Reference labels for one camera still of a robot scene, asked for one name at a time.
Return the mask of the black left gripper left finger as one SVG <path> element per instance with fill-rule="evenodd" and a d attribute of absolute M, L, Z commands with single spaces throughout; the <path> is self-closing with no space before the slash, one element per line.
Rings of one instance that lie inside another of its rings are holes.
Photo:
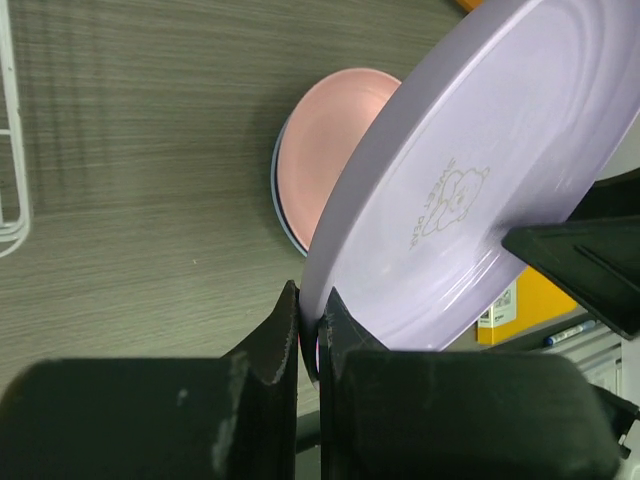
<path fill-rule="evenodd" d="M 219 358 L 59 358 L 1 397 L 5 479 L 291 479 L 298 291 Z"/>

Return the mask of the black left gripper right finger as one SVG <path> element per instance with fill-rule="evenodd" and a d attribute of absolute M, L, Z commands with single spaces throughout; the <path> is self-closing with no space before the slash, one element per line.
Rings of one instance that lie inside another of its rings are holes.
<path fill-rule="evenodd" d="M 612 479 L 639 427 L 562 356 L 389 350 L 337 292 L 318 342 L 325 479 Z"/>

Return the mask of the pink plate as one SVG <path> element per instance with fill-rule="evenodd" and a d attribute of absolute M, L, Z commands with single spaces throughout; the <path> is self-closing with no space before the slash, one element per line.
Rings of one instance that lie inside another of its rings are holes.
<path fill-rule="evenodd" d="M 400 84 L 380 70 L 339 70 L 313 85 L 288 117 L 278 189 L 289 226 L 307 252 L 339 175 Z"/>

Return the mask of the blue plate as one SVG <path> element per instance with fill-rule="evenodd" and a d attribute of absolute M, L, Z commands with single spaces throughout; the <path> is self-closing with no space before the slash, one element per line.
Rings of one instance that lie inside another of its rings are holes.
<path fill-rule="evenodd" d="M 279 159 L 279 154 L 280 154 L 280 148 L 281 148 L 281 142 L 282 142 L 282 138 L 284 136 L 286 127 L 287 127 L 287 123 L 288 123 L 289 119 L 286 119 L 285 122 L 283 123 L 279 134 L 275 140 L 274 143 L 274 147 L 273 147 L 273 151 L 272 151 L 272 155 L 271 155 L 271 164 L 270 164 L 270 193 L 271 193 L 271 199 L 272 199 L 272 204 L 274 207 L 274 212 L 276 214 L 276 217 L 278 219 L 278 222 L 284 232 L 284 234 L 286 235 L 286 237 L 288 238 L 288 240 L 290 241 L 290 243 L 293 245 L 293 247 L 303 256 L 306 257 L 307 256 L 307 250 L 305 249 L 305 247 L 300 243 L 300 241 L 297 239 L 297 237 L 294 235 L 294 233 L 292 232 L 289 223 L 284 215 L 284 211 L 282 208 L 282 204 L 280 201 L 280 196 L 279 196 L 279 189 L 278 189 L 278 181 L 277 181 L 277 167 L 278 167 L 278 159 Z"/>

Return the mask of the purple plate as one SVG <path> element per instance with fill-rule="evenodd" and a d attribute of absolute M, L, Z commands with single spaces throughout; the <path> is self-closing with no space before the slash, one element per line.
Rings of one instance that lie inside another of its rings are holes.
<path fill-rule="evenodd" d="M 514 227 L 565 221 L 639 112 L 635 1 L 485 1 L 386 103 L 305 262 L 300 345 L 318 378 L 332 291 L 385 346 L 441 350 L 524 269 Z"/>

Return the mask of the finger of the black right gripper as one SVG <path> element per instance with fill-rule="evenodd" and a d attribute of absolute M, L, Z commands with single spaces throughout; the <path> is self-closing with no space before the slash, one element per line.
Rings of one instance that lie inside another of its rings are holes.
<path fill-rule="evenodd" d="M 639 337 L 637 169 L 596 182 L 563 223 L 510 229 L 502 246 L 621 337 Z"/>

